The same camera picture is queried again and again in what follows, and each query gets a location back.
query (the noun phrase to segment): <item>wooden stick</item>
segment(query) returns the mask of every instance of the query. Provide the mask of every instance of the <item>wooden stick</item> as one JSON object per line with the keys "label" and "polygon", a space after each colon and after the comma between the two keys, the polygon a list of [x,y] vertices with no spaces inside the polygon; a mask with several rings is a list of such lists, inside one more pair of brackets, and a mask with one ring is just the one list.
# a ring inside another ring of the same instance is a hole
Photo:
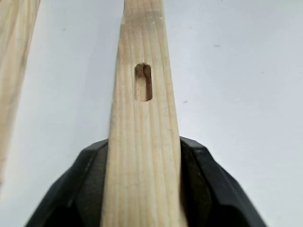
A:
{"label": "wooden stick", "polygon": [[161,0],[125,0],[103,201],[103,227],[187,225]]}
{"label": "wooden stick", "polygon": [[40,0],[0,0],[0,183]]}

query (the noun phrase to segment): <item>light wood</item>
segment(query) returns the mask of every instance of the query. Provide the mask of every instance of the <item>light wood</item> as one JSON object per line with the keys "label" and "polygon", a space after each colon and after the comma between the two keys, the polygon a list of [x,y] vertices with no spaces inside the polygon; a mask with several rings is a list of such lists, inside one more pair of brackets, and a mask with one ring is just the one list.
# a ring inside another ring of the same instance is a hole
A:
{"label": "light wood", "polygon": [[[135,86],[144,86],[134,71],[142,62],[151,67],[150,101],[140,101],[148,92],[139,91],[135,98]],[[125,0],[103,201],[103,227],[187,225],[180,204],[180,140],[161,0]]]}
{"label": "light wood", "polygon": [[40,0],[0,0],[0,183]]}

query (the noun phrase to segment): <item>black plastic holder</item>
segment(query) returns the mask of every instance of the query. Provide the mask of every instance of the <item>black plastic holder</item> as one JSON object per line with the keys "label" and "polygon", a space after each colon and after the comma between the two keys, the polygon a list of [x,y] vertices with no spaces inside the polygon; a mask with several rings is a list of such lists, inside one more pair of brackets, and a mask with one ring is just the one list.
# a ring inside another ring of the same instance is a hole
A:
{"label": "black plastic holder", "polygon": [[[209,151],[180,137],[181,200],[190,227],[265,227],[238,182]],[[108,140],[85,148],[50,187],[27,227],[99,227]]]}

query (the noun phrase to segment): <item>rectangular hole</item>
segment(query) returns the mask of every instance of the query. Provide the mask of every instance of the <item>rectangular hole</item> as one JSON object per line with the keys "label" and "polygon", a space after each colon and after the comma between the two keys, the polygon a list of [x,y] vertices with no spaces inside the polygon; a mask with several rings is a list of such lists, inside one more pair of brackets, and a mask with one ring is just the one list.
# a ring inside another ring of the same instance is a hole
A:
{"label": "rectangular hole", "polygon": [[146,63],[139,63],[134,69],[135,99],[147,102],[152,99],[152,70]]}

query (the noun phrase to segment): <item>wooden board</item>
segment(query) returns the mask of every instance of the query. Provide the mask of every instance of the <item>wooden board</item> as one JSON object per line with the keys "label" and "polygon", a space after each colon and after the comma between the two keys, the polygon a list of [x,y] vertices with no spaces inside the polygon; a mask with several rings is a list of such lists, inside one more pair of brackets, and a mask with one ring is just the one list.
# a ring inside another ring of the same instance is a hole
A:
{"label": "wooden board", "polygon": [[40,0],[0,0],[0,183]]}
{"label": "wooden board", "polygon": [[187,225],[161,0],[125,0],[103,201],[103,227]]}

